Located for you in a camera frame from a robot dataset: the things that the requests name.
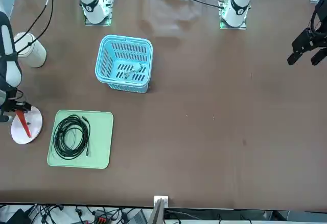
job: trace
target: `green mat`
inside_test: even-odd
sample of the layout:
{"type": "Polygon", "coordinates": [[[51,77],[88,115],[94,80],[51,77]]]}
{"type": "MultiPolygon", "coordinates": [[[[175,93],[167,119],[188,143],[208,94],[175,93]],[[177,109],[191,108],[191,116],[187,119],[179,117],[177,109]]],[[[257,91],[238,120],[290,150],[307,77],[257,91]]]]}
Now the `green mat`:
{"type": "MultiPolygon", "coordinates": [[[[56,114],[52,130],[47,158],[48,165],[105,169],[108,166],[110,159],[112,127],[113,115],[110,112],[59,110],[56,114]],[[80,117],[84,116],[90,123],[91,134],[89,140],[89,154],[86,156],[86,150],[84,150],[79,157],[72,160],[64,160],[59,157],[53,147],[53,134],[57,124],[72,114],[76,114],[80,117]]],[[[81,133],[79,132],[69,133],[65,142],[70,146],[73,145],[74,137],[76,137],[75,144],[77,145],[81,139],[81,133]]]]}

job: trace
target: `white cylinder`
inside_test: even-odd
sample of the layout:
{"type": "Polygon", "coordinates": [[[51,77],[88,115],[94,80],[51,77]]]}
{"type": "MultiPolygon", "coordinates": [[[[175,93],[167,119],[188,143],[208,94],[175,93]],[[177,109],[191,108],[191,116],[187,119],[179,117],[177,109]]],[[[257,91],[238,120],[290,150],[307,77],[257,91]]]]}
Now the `white cylinder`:
{"type": "MultiPolygon", "coordinates": [[[[14,41],[19,39],[24,33],[16,34],[14,41]]],[[[27,33],[21,40],[15,43],[16,51],[23,49],[28,43],[35,40],[35,37],[31,33],[27,33]]],[[[18,59],[21,63],[26,64],[30,67],[41,67],[46,59],[46,50],[40,41],[36,40],[31,46],[24,49],[18,54],[18,59]]]]}

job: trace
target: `white robotic arm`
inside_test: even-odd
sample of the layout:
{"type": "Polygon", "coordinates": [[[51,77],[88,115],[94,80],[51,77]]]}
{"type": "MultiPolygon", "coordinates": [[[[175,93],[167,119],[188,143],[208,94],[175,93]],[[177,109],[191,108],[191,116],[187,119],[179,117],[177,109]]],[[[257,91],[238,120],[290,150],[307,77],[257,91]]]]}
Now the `white robotic arm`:
{"type": "MultiPolygon", "coordinates": [[[[100,23],[109,15],[109,0],[81,0],[84,15],[93,24],[100,23]]],[[[0,0],[0,122],[10,116],[4,112],[30,111],[31,105],[17,101],[17,86],[21,83],[21,69],[15,50],[13,33],[2,0],[0,0]]]]}
{"type": "Polygon", "coordinates": [[[0,122],[7,122],[11,118],[4,115],[4,112],[31,110],[30,104],[16,100],[17,86],[20,83],[21,69],[18,65],[13,33],[0,0],[0,122]]]}
{"type": "Polygon", "coordinates": [[[231,27],[239,27],[245,19],[250,0],[228,0],[223,19],[231,27]]]}
{"type": "Polygon", "coordinates": [[[93,24],[98,24],[109,15],[109,0],[81,0],[84,15],[93,24]]]}

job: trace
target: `red object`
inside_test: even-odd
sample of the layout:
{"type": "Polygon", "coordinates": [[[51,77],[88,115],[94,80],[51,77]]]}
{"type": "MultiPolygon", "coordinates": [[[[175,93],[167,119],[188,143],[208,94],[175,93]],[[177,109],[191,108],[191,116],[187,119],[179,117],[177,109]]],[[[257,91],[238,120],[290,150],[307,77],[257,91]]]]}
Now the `red object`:
{"type": "Polygon", "coordinates": [[[18,116],[18,118],[19,118],[19,120],[21,122],[21,125],[24,128],[27,136],[31,138],[31,133],[30,133],[29,127],[27,126],[23,111],[16,110],[16,114],[17,114],[17,116],[18,116]]]}

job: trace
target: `coiled black cable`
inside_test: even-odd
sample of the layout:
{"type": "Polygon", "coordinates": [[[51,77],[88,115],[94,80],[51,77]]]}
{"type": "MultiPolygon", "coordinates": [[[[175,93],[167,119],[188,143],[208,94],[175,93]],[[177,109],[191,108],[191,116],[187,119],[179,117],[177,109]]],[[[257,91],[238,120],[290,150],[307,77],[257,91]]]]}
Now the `coiled black cable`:
{"type": "Polygon", "coordinates": [[[60,158],[65,160],[75,159],[85,149],[86,155],[88,156],[91,126],[84,116],[82,116],[82,119],[75,114],[70,115],[56,126],[53,134],[53,146],[60,158]],[[75,148],[71,148],[65,143],[65,137],[70,130],[78,130],[82,133],[82,138],[75,148]]]}

